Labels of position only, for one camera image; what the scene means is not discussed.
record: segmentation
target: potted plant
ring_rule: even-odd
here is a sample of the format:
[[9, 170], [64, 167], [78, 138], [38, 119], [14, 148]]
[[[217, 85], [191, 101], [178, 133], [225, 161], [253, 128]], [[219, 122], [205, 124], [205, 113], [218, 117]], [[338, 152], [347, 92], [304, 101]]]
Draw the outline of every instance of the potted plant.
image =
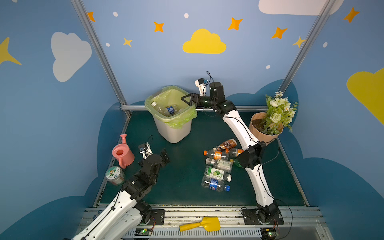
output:
[[289, 125], [292, 118], [295, 116], [297, 106], [295, 102], [293, 105], [288, 101], [288, 98], [283, 98], [283, 92], [276, 92], [274, 98], [265, 95], [268, 110], [266, 113], [256, 113], [251, 118], [249, 130], [252, 134], [264, 141], [267, 145], [277, 138], [283, 132], [283, 128], [287, 127], [292, 131]]

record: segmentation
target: blue wall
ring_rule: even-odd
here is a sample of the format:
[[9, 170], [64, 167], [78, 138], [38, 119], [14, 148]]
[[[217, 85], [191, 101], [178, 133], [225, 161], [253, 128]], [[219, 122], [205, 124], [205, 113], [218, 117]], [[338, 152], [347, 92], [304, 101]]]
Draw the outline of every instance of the blue wall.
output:
[[0, 239], [71, 238], [125, 115], [93, 49], [68, 81], [53, 74], [55, 32], [90, 42], [70, 0], [1, 1], [0, 24], [21, 63], [0, 50]]
[[[360, 13], [349, 23], [344, 18], [353, 7]], [[310, 204], [320, 207], [335, 240], [382, 239], [350, 224], [354, 219], [365, 229], [382, 220], [384, 125], [346, 83], [357, 72], [384, 68], [383, 8], [379, 0], [345, 0], [330, 16], [293, 79], [300, 104], [293, 135], [280, 137]]]
[[[299, 36], [305, 39], [316, 19], [265, 14], [259, 10], [258, 1], [251, 0], [84, 0], [84, 4], [93, 12], [92, 24], [128, 104], [145, 100], [168, 85], [197, 92], [194, 81], [207, 78], [207, 70], [223, 83], [227, 96], [254, 94], [285, 77], [299, 51], [292, 44]], [[243, 19], [238, 31], [228, 30], [232, 17]], [[164, 32], [155, 32], [154, 22], [164, 23]], [[277, 27], [287, 30], [281, 39], [272, 39]], [[201, 28], [218, 34], [227, 45], [225, 52], [184, 52], [183, 44]], [[124, 38], [132, 40], [132, 47], [123, 45]]]

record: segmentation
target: flower pot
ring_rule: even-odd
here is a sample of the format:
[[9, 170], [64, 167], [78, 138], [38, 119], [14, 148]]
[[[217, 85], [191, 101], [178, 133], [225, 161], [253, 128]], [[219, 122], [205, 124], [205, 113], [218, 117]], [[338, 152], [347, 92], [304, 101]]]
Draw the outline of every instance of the flower pot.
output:
[[263, 119], [265, 115], [266, 115], [266, 113], [256, 113], [255, 115], [253, 115], [251, 118], [251, 122], [249, 123], [249, 130], [251, 131], [251, 133], [255, 137], [257, 137], [257, 139], [259, 139], [260, 142], [262, 142], [262, 141], [267, 142], [266, 145], [268, 145], [272, 142], [273, 139], [277, 138], [283, 132], [284, 127], [283, 127], [282, 123], [279, 124], [279, 127], [277, 128], [277, 130], [279, 130], [280, 133], [277, 135], [267, 135], [267, 134], [259, 132], [259, 130], [257, 130], [256, 128], [253, 127], [252, 120]]

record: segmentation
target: yellow cloud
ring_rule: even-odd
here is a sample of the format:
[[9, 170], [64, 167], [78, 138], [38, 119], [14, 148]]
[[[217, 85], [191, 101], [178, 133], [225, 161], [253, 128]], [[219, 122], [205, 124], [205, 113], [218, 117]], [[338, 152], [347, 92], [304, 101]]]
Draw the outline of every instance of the yellow cloud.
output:
[[223, 53], [227, 46], [221, 42], [220, 36], [207, 29], [199, 29], [192, 34], [191, 40], [183, 44], [186, 53]]
[[384, 68], [376, 73], [358, 72], [347, 81], [347, 88], [382, 124], [384, 124]]

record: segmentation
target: pink watering can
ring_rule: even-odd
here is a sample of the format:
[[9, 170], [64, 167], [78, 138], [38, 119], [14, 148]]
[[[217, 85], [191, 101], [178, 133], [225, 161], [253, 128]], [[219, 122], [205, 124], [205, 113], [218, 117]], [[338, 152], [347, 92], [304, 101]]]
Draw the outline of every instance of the pink watering can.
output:
[[119, 165], [123, 169], [125, 169], [128, 165], [133, 163], [133, 160], [135, 160], [135, 155], [133, 155], [132, 151], [127, 145], [127, 141], [125, 139], [126, 136], [126, 134], [120, 135], [122, 138], [122, 143], [118, 144], [112, 150], [112, 155], [119, 161]]

